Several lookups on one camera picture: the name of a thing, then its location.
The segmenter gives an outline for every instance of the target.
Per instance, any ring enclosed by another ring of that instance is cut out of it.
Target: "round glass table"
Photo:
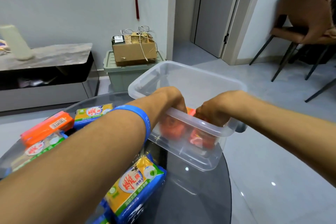
[[[74,117],[77,109],[108,103],[118,106],[132,100],[127,92],[109,93],[79,102],[64,111]],[[0,165],[23,150],[23,144],[17,141],[0,158]],[[167,170],[167,176],[164,185],[146,202],[135,223],[231,223],[231,185],[224,155],[215,169],[199,171],[149,140],[143,151],[152,154],[154,162]]]

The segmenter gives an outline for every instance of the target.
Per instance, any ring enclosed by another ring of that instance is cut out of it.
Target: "hand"
[[[205,101],[196,109],[194,117],[207,121],[215,126],[222,127],[234,114],[246,93],[241,90],[226,91]]]
[[[162,87],[153,92],[153,94],[164,94],[168,98],[168,104],[179,111],[187,113],[186,104],[181,92],[173,86]]]

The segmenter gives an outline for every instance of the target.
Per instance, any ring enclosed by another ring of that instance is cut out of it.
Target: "forearm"
[[[128,104],[144,110],[153,128],[171,99],[158,92]],[[142,118],[126,110],[87,125],[0,183],[2,220],[83,223],[139,152],[145,133]]]
[[[336,125],[241,94],[229,113],[288,150],[336,186]]]

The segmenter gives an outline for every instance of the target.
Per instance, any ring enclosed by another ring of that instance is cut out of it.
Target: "barcode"
[[[61,118],[61,119],[59,119],[58,121],[55,121],[53,124],[51,124],[50,127],[51,127],[52,129],[55,129],[55,128],[59,127],[60,125],[62,125],[62,124],[63,124],[64,122],[66,122],[66,121],[67,121],[66,119]]]

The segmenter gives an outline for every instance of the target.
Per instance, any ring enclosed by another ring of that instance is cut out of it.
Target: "blue silicone bracelet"
[[[134,112],[137,115],[139,115],[145,122],[145,126],[146,126],[145,141],[149,138],[149,135],[151,134],[151,122],[149,121],[149,118],[144,110],[134,105],[120,105],[114,108],[112,111],[114,110],[128,110],[128,111]]]

